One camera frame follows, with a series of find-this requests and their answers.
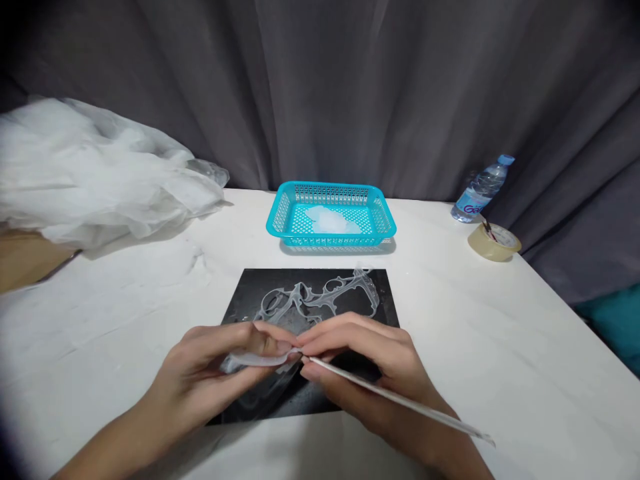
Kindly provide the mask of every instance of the tape roll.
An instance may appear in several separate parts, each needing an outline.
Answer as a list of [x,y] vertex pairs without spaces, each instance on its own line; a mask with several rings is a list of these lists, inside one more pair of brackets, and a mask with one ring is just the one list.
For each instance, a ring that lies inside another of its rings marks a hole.
[[469,246],[478,255],[492,261],[505,261],[509,260],[514,253],[519,252],[520,248],[522,248],[520,240],[509,230],[493,223],[491,224],[491,230],[495,240],[489,236],[482,223],[467,239]]

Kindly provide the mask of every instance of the blue bottle cap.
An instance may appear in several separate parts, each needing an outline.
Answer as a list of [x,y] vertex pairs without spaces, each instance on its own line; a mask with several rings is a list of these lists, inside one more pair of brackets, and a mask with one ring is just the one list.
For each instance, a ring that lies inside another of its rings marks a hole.
[[510,165],[514,160],[515,158],[510,155],[500,155],[500,157],[498,157],[498,163],[502,163],[503,165]]

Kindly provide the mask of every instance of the paintbrush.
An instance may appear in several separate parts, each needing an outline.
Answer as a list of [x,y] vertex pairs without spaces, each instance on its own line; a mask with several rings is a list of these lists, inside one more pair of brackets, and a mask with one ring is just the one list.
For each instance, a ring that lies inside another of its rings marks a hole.
[[487,235],[490,236],[494,242],[498,242],[498,240],[495,238],[495,235],[493,234],[493,230],[491,229],[491,224],[488,221],[484,221],[482,222],[482,224],[485,226]]
[[464,422],[461,422],[458,419],[450,417],[438,410],[430,409],[429,407],[422,405],[421,403],[410,400],[406,397],[403,397],[402,395],[398,395],[396,392],[392,392],[391,390],[378,387],[377,385],[374,385],[373,383],[367,380],[364,380],[364,378],[358,377],[357,375],[354,375],[346,370],[342,370],[341,368],[338,368],[330,363],[323,362],[317,357],[309,357],[309,360],[311,360],[314,363],[317,363],[318,365],[326,368],[329,371],[334,372],[336,375],[340,375],[342,378],[346,378],[347,380],[354,382],[356,385],[360,385],[362,388],[366,388],[367,390],[377,393],[378,395],[388,400],[391,400],[394,403],[397,403],[398,405],[402,405],[403,407],[413,410],[414,412],[420,413],[421,415],[424,415],[425,417],[435,420],[436,422],[440,422],[443,425],[446,425],[448,427],[451,427],[453,429],[466,433],[467,435],[482,439],[492,444],[492,446],[495,447],[495,442],[491,439],[490,436],[488,436],[486,433],[480,432],[480,430]]

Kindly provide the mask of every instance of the turquoise basket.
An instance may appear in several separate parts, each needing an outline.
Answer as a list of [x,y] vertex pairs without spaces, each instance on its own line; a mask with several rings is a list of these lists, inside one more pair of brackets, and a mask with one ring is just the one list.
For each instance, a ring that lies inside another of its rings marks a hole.
[[[305,214],[322,205],[356,222],[362,233],[314,233]],[[290,181],[278,188],[267,231],[292,247],[360,247],[378,245],[397,228],[385,196],[368,185]]]

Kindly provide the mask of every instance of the teal fabric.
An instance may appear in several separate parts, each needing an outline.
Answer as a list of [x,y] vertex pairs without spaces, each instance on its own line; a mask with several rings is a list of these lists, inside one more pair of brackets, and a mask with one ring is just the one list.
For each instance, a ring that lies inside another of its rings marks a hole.
[[640,378],[640,283],[576,306],[609,348]]

